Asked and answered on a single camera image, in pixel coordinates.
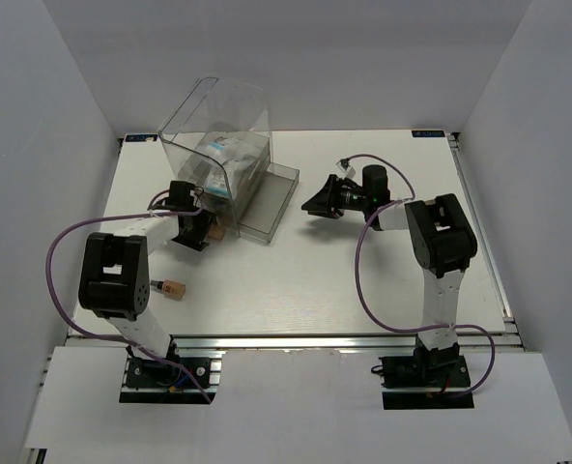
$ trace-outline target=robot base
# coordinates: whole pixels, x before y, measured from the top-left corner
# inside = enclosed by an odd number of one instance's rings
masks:
[[[444,390],[467,389],[471,377],[463,356],[456,362],[434,369],[434,374],[424,378],[422,368],[416,356],[389,356],[381,358],[383,365],[383,409],[471,409],[474,407],[472,394],[452,397],[452,392],[412,391],[414,389],[434,388]]]
[[[179,358],[203,389],[209,387],[210,358]],[[207,404],[207,400],[177,369],[141,358],[130,358],[119,403]]]

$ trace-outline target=white table surface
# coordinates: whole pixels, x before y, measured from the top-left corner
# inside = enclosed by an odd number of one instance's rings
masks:
[[[488,354],[467,354],[473,378]],[[55,463],[544,463],[572,438],[539,354],[500,354],[474,409],[384,411],[371,354],[228,352],[214,404],[120,404],[122,348],[56,348],[27,448]]]
[[[273,160],[300,170],[300,183],[270,245],[230,233],[199,253],[169,243],[150,257],[151,278],[187,287],[182,301],[154,293],[149,305],[163,327],[179,335],[373,334],[382,332],[362,311],[354,281],[354,256],[364,224],[361,213],[340,220],[311,217],[300,205],[316,193],[335,163],[371,153],[396,164],[417,197],[453,192],[469,219],[456,167],[444,138],[412,138],[409,130],[291,131],[273,135]],[[356,180],[373,160],[357,159]],[[160,142],[125,143],[105,213],[144,211],[174,175]],[[393,196],[407,196],[389,172]],[[124,223],[106,223],[110,232]],[[408,231],[368,233],[361,280],[375,313],[396,327],[417,327],[423,305],[422,270]],[[503,332],[502,306],[479,251],[461,286],[458,323]],[[80,326],[97,333],[115,329],[93,312],[76,307]]]

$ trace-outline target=white side panel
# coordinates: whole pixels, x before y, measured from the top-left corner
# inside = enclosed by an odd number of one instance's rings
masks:
[[[276,130],[458,131],[529,2],[45,0],[119,135],[205,73],[267,90]]]
[[[0,0],[0,463],[15,463],[46,357],[65,327],[43,264],[63,228],[103,211],[116,140],[39,0]],[[77,295],[81,233],[55,255]]]
[[[487,354],[467,355],[472,376]],[[27,446],[46,463],[544,463],[572,440],[541,355],[499,355],[475,408],[384,411],[374,355],[228,352],[214,403],[119,404],[126,354],[57,348]],[[86,366],[77,375],[78,366]]]
[[[532,3],[462,140],[520,333],[572,430],[572,2]]]

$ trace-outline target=clear plastic box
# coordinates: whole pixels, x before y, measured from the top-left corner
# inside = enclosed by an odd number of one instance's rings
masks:
[[[271,241],[299,171],[272,163],[262,89],[202,77],[158,134],[177,179],[204,190],[204,207],[221,224]]]

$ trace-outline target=purple cable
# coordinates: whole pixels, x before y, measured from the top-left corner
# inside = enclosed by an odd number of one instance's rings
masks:
[[[372,222],[374,221],[374,219],[376,219],[376,217],[383,212],[384,210],[398,204],[398,203],[402,203],[403,201],[391,201],[388,204],[382,206],[381,208],[379,208],[378,210],[376,210],[371,216],[370,218],[367,220],[367,222],[365,222],[365,225],[363,226],[363,230],[361,230],[361,234],[359,235],[359,240],[357,242],[357,250],[355,251],[355,286],[357,287],[357,295],[359,296],[359,301],[361,302],[361,306],[363,307],[363,310],[365,311],[365,313],[368,315],[368,317],[379,327],[385,329],[386,331],[389,332],[394,332],[395,334],[418,334],[419,332],[425,332],[425,331],[433,331],[436,329],[447,329],[449,328],[449,324],[434,324],[431,326],[423,326],[423,327],[417,327],[414,329],[398,329],[396,327],[391,327],[388,326],[387,324],[385,324],[384,322],[382,322],[379,318],[377,318],[374,313],[372,312],[372,310],[369,308],[369,306],[367,305],[367,302],[365,301],[365,298],[363,298],[363,291],[361,290],[361,278],[359,275],[359,261],[361,258],[361,246],[363,245],[363,239],[365,238],[365,234],[367,233],[368,229],[370,228],[370,226],[372,225]],[[477,331],[482,332],[484,335],[486,335],[486,337],[488,338],[488,340],[490,341],[490,363],[488,364],[488,368],[486,369],[486,371],[484,372],[483,376],[481,377],[481,379],[479,379],[479,381],[473,385],[472,387],[470,387],[467,390],[464,391],[460,391],[458,393],[449,395],[448,397],[453,398],[453,397],[459,397],[459,396],[464,396],[466,394],[472,393],[475,390],[477,390],[479,387],[481,387],[483,385],[483,383],[488,379],[488,377],[490,376],[490,373],[492,372],[492,367],[495,365],[495,358],[496,358],[496,346],[495,346],[495,340],[492,338],[492,336],[488,333],[488,331],[486,331],[483,327],[477,326],[475,324],[456,324],[455,329],[475,329]]]
[[[156,198],[162,194],[163,194],[163,192],[160,192],[158,195],[156,195]],[[58,299],[58,295],[56,294],[56,290],[54,288],[54,282],[52,279],[52,257],[54,255],[54,250],[56,249],[58,244],[61,242],[61,240],[63,240],[63,238],[65,238],[65,236],[67,236],[69,233],[71,233],[75,229],[79,229],[80,227],[84,227],[85,225],[96,224],[99,222],[110,222],[112,220],[142,219],[142,218],[153,218],[153,217],[160,217],[161,218],[161,217],[169,217],[169,216],[197,216],[201,212],[202,212],[202,208],[199,208],[198,210],[194,211],[193,213],[183,213],[183,212],[159,212],[158,214],[141,213],[141,214],[137,214],[137,215],[95,217],[93,219],[81,220],[80,222],[78,222],[74,225],[70,225],[67,229],[65,229],[63,232],[58,234],[56,236],[56,238],[54,239],[54,241],[52,242],[52,245],[50,245],[50,248],[47,251],[47,256],[45,257],[45,282],[47,283],[47,291],[50,294],[50,298],[52,299],[52,302],[54,303],[54,307],[56,307],[56,310],[58,311],[59,315],[63,318],[63,320],[67,323],[67,325],[70,326],[72,329],[74,329],[75,331],[77,331],[80,334],[83,334],[84,336],[87,336],[89,338],[95,338],[97,340],[103,340],[103,341],[116,341],[116,342],[126,343],[126,344],[132,346],[133,348],[137,348],[143,354],[145,354],[146,356],[148,356],[152,360],[157,361],[158,363],[170,365],[172,367],[180,369],[187,377],[189,377],[189,380],[191,380],[191,382],[196,387],[196,389],[198,389],[202,393],[204,398],[207,400],[207,403],[211,404],[211,399],[209,398],[207,393],[204,391],[204,389],[200,386],[200,384],[198,383],[196,378],[193,375],[191,375],[191,372],[189,372],[184,365],[178,364],[177,362],[165,360],[164,358],[161,358],[161,357],[151,353],[149,350],[140,346],[135,341],[126,339],[123,336],[102,335],[99,333],[92,333],[92,332],[89,332],[85,329],[82,329],[80,326],[78,326],[75,322],[73,322],[73,320],[70,318],[70,316],[68,316],[67,313],[65,312],[65,310],[63,309],[63,305],[61,304],[60,300]]]
[[[358,155],[352,155],[351,157],[347,157],[346,160],[350,161],[350,160],[354,160],[355,158],[371,158],[372,160],[380,161],[380,162],[386,164],[387,166],[389,166],[391,169],[393,169],[402,178],[402,180],[409,187],[409,190],[411,191],[411,198],[409,198],[409,199],[415,200],[415,189],[413,188],[413,184],[411,184],[411,181],[409,181],[407,179],[407,177],[402,173],[402,171],[400,169],[398,169],[395,165],[393,165],[392,163],[390,163],[389,161],[387,161],[385,159],[382,159],[381,157],[377,157],[376,155],[369,155],[367,153],[359,153]]]
[[[165,193],[168,193],[170,190],[167,188],[166,190],[162,190],[160,193],[156,194],[153,198],[151,198],[151,201],[149,202],[149,207],[147,208],[147,210],[152,210],[153,207],[155,206],[155,202]]]

